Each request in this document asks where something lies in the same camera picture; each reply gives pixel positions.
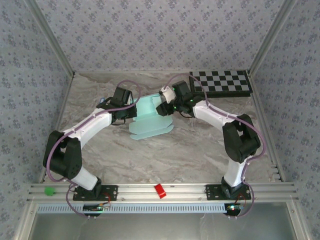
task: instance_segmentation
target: ventilation slot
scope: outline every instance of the ventilation slot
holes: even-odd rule
[[[72,205],[82,212],[83,204]],[[38,214],[73,213],[67,204],[39,204]],[[104,214],[178,214],[178,213],[226,213],[223,203],[114,203],[103,210]]]

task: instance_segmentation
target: red block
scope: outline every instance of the red block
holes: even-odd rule
[[[158,185],[154,186],[154,188],[161,199],[164,198],[165,196],[167,196],[164,188],[161,186],[160,183]]]

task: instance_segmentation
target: patterned wallpaper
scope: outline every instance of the patterned wallpaper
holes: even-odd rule
[[[320,240],[319,0],[298,0],[254,80],[286,178]]]
[[[248,69],[283,0],[37,0],[75,71]]]
[[[69,79],[24,1],[0,9],[0,239],[11,240]]]

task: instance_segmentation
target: checkerboard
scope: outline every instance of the checkerboard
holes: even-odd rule
[[[191,71],[201,82],[209,98],[249,97],[252,88],[246,70]],[[204,96],[199,83],[189,77],[191,91]]]

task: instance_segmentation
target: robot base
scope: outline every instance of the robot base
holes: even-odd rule
[[[98,178],[98,182],[95,187],[89,191],[81,186],[78,186],[74,190],[73,201],[116,201],[118,196],[117,185],[102,185],[101,180]]]
[[[251,199],[250,189],[247,185],[242,184],[233,191],[229,196],[223,190],[223,184],[208,184],[205,186],[206,199],[208,201],[214,200],[243,200],[243,196],[245,200]]]

